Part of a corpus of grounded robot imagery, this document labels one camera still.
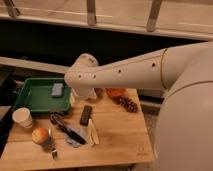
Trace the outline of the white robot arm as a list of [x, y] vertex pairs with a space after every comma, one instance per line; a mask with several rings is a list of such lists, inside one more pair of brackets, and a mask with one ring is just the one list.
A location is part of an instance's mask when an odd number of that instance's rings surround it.
[[64, 79], [80, 99], [93, 98], [96, 88], [164, 90], [153, 171], [213, 171], [213, 41], [103, 66], [84, 53]]

